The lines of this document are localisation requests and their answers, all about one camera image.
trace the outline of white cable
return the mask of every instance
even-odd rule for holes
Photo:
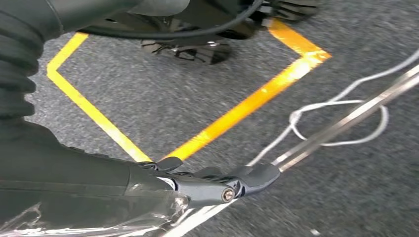
[[[375,74],[375,75],[372,75],[372,76],[369,76],[369,77],[365,77],[365,78],[361,78],[359,80],[356,80],[351,85],[349,85],[345,90],[343,90],[340,94],[338,94],[334,98],[328,100],[327,102],[316,103],[316,104],[312,104],[312,105],[303,106],[299,110],[296,110],[296,111],[292,112],[291,115],[290,115],[290,125],[271,144],[269,144],[266,148],[264,148],[257,155],[257,157],[255,159],[253,159],[251,162],[249,162],[249,164],[247,164],[247,166],[253,166],[257,162],[259,162],[271,149],[273,149],[280,142],[282,142],[291,131],[293,131],[300,139],[306,140],[306,138],[300,133],[300,131],[296,127],[296,125],[298,124],[299,119],[301,118],[301,116],[304,112],[319,109],[319,108],[322,108],[322,107],[325,107],[325,106],[362,103],[363,101],[361,101],[361,100],[346,100],[346,101],[339,101],[339,100],[342,99],[343,97],[345,97],[346,95],[348,95],[351,91],[353,91],[360,84],[362,84],[364,82],[367,82],[367,81],[374,80],[374,79],[382,78],[382,77],[388,76],[390,74],[393,74],[395,72],[398,72],[398,71],[404,69],[405,67],[409,66],[410,64],[414,63],[418,59],[419,59],[419,49],[414,54],[412,54],[412,56],[410,56],[408,59],[406,59],[404,62],[402,62],[401,64],[399,64],[399,65],[397,65],[397,66],[395,66],[395,67],[393,67],[389,70],[386,70],[384,72],[381,72],[381,73],[378,73],[378,74]],[[341,146],[341,145],[349,145],[349,144],[360,144],[360,143],[365,143],[365,142],[371,141],[371,140],[379,137],[382,134],[382,132],[386,129],[387,124],[388,124],[389,112],[388,112],[387,107],[381,106],[381,114],[382,114],[382,116],[381,116],[380,124],[379,124],[378,128],[371,135],[369,135],[369,136],[367,136],[363,139],[359,139],[359,140],[355,140],[355,141],[327,143],[327,144],[323,144],[323,146]],[[277,165],[280,162],[282,162],[282,160],[278,160],[278,159],[279,158],[277,158],[275,161],[272,162],[273,165]],[[223,209],[225,209],[229,205],[233,204],[235,201],[236,200],[233,200],[232,202],[230,202],[228,204],[224,204],[224,205],[204,207],[200,211],[198,211],[197,213],[188,217],[179,226],[172,229],[171,231],[169,231],[164,236],[165,237],[181,237],[181,236],[185,235],[186,233],[188,233],[189,231],[191,231],[192,229],[194,229],[195,227],[197,227],[198,225],[200,225],[201,223],[207,221],[212,216],[218,214]]]
[[[286,136],[288,136],[288,134],[292,131],[294,132],[297,137],[299,137],[302,140],[307,140],[306,137],[304,137],[301,132],[298,130],[297,128],[297,124],[299,122],[299,120],[301,119],[301,116],[304,112],[307,111],[311,111],[311,110],[316,110],[325,106],[331,106],[331,105],[343,105],[343,104],[354,104],[354,103],[361,103],[363,101],[361,100],[346,100],[346,101],[339,101],[340,99],[342,99],[343,97],[347,96],[350,92],[352,92],[356,87],[358,87],[359,85],[361,85],[364,82],[367,81],[371,81],[371,80],[375,80],[378,78],[382,78],[385,76],[388,76],[390,74],[393,74],[395,72],[398,72],[404,68],[406,68],[407,66],[411,65],[412,63],[414,63],[416,60],[419,59],[419,49],[413,53],[408,59],[406,59],[405,61],[403,61],[402,63],[400,63],[399,65],[390,68],[386,71],[383,71],[381,73],[377,73],[374,75],[371,75],[369,77],[365,77],[365,78],[361,78],[358,79],[356,81],[354,81],[351,85],[349,85],[347,88],[345,88],[341,93],[339,93],[337,96],[333,97],[332,99],[328,100],[327,102],[323,102],[323,103],[316,103],[316,104],[311,104],[311,105],[307,105],[307,106],[303,106],[300,109],[294,111],[291,113],[290,115],[290,125],[271,143],[269,144],[265,149],[263,149],[257,156],[256,158],[254,158],[251,162],[248,163],[248,166],[252,166],[255,165],[256,163],[258,163],[269,151],[271,151],[274,147],[276,147],[280,142],[282,142]],[[326,144],[322,144],[322,146],[342,146],[342,145],[354,145],[354,144],[361,144],[361,143],[365,143],[365,142],[369,142],[371,140],[376,139],[377,137],[379,137],[386,129],[387,125],[388,125],[388,121],[389,121],[389,112],[387,107],[385,106],[381,106],[381,121],[380,124],[378,125],[378,128],[369,136],[362,138],[362,139],[358,139],[358,140],[354,140],[354,141],[343,141],[343,142],[333,142],[333,143],[326,143]],[[273,165],[278,165],[280,162],[282,162],[283,160],[278,160],[279,158],[277,158],[275,161],[272,162]]]

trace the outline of white wire loop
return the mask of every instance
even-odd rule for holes
[[[290,132],[294,132],[296,134],[296,136],[302,140],[307,140],[307,138],[305,136],[303,136],[301,134],[301,132],[299,131],[299,129],[297,128],[297,124],[299,122],[299,120],[301,119],[302,115],[304,112],[307,111],[312,111],[312,110],[316,110],[325,106],[332,106],[332,105],[344,105],[344,104],[356,104],[356,103],[362,103],[362,100],[345,100],[345,101],[341,101],[342,98],[344,98],[345,96],[347,96],[350,92],[352,92],[355,88],[357,88],[359,85],[367,82],[367,81],[371,81],[371,80],[375,80],[378,78],[382,78],[385,76],[388,76],[390,74],[396,73],[404,68],[406,68],[407,66],[411,65],[412,63],[414,63],[416,60],[419,59],[419,49],[413,53],[408,59],[406,59],[404,62],[400,63],[399,65],[390,68],[386,71],[383,71],[381,73],[377,73],[365,78],[361,78],[358,79],[356,81],[354,81],[351,85],[349,85],[347,88],[345,88],[341,93],[339,93],[338,95],[336,95],[335,97],[333,97],[332,99],[323,102],[323,103],[316,103],[316,104],[311,104],[311,105],[306,105],[301,107],[300,109],[293,111],[290,114],[290,119],[289,119],[289,123],[290,125],[285,128],[285,130],[271,143],[269,144],[267,147],[265,147],[257,156],[256,158],[254,158],[251,162],[249,162],[247,165],[248,166],[252,166],[255,165],[256,163],[258,163],[269,151],[271,151],[274,147],[276,147],[279,143],[281,143]],[[379,137],[387,128],[388,122],[389,122],[389,111],[387,109],[387,107],[385,106],[381,106],[381,121],[377,127],[377,129],[370,134],[369,136],[362,138],[362,139],[358,139],[358,140],[354,140],[354,141],[342,141],[342,142],[332,142],[332,143],[326,143],[326,144],[322,144],[322,146],[328,146],[328,147],[333,147],[333,146],[343,146],[343,145],[354,145],[354,144],[361,144],[361,143],[365,143],[365,142],[369,142],[372,141],[374,139],[376,139],[377,137]],[[280,158],[276,158],[272,164],[277,165],[280,162],[282,162],[283,160],[279,160]]]

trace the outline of black cable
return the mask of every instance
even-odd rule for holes
[[[124,33],[124,37],[135,37],[144,40],[173,40],[178,38],[189,38],[189,37],[198,37],[198,36],[205,36],[205,35],[215,35],[221,32],[227,31],[236,25],[239,25],[241,22],[249,18],[255,11],[259,9],[262,5],[263,0],[254,0],[253,4],[245,11],[237,15],[237,17],[227,23],[222,25],[202,29],[202,30],[194,30],[194,31],[182,31],[182,32],[171,32],[171,33],[164,33],[164,32],[156,32],[156,33]]]

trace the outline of black plastic part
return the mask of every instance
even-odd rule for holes
[[[195,27],[195,30],[198,29],[208,29],[213,28],[214,26],[224,24],[226,22],[234,20],[237,15],[243,11],[243,5],[241,0],[229,0],[229,1],[220,1],[217,4],[213,0],[191,0],[188,7],[182,11],[180,14],[173,16],[174,19],[180,21],[182,24],[190,24]],[[81,32],[109,36],[116,38],[127,38],[127,39],[151,39],[154,40],[147,34],[149,33],[150,26],[155,26],[156,21],[167,22],[171,19],[166,17],[156,17],[153,19],[153,22],[147,22],[143,18],[138,17],[136,14],[123,13],[122,15],[130,15],[132,20],[127,24],[127,22],[119,21],[115,19],[115,16],[111,16],[108,19],[112,20],[114,24],[109,24],[108,22],[97,21],[89,27],[86,27]],[[156,39],[158,39],[158,32],[164,32],[166,30],[154,30],[157,32]],[[256,27],[253,23],[242,21],[240,24],[232,27],[230,30],[221,32],[219,34],[207,34],[206,38],[212,38],[210,41],[217,40],[218,36],[229,39],[236,40],[245,40],[252,37],[255,34]]]
[[[143,0],[49,0],[64,32],[76,31],[116,13],[128,11]]]
[[[130,12],[148,16],[172,16],[185,10],[189,2],[190,0],[143,0]]]
[[[219,177],[222,175],[223,174],[221,170],[217,167],[207,167],[194,173],[194,177],[202,178],[202,179],[211,179],[211,178]]]
[[[320,0],[270,0],[270,15],[289,21],[301,21],[319,11]]]
[[[271,164],[257,164],[255,166],[243,166],[221,178],[236,192],[236,198],[254,195],[266,190],[281,175],[279,169]]]
[[[168,157],[157,163],[158,169],[161,172],[170,172],[183,165],[183,161],[177,157]]]
[[[223,193],[231,187],[226,184],[189,176],[172,175],[165,177],[174,181],[176,191],[189,197],[189,208],[228,203],[223,199]]]
[[[35,132],[30,134],[42,139],[47,137],[47,134],[42,137]],[[136,163],[88,155],[65,148],[57,141],[35,142],[26,136],[1,142],[0,150],[6,157],[0,159],[2,180],[117,187],[141,184],[147,190],[170,190],[166,183]]]

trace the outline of gray carpet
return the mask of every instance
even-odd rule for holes
[[[419,47],[419,4],[413,0],[325,0],[319,15],[292,27],[333,58],[309,73],[225,135],[193,155],[185,168],[243,165],[286,127],[302,105],[322,102],[352,81],[380,72]],[[42,65],[71,37],[46,47]],[[159,159],[270,80],[298,55],[267,32],[231,41],[235,54],[215,66],[189,64],[143,52],[137,41],[91,36],[61,74],[146,154]],[[351,99],[364,99],[394,77],[366,83]],[[68,146],[130,159],[45,76],[31,121],[48,124]],[[389,105],[384,135],[362,145],[322,148],[283,175],[270,190],[217,215],[190,237],[415,237],[419,236],[419,88]],[[312,134],[346,108],[309,113],[300,123]],[[379,120],[338,139],[360,138]],[[265,161],[298,143],[290,136]]]

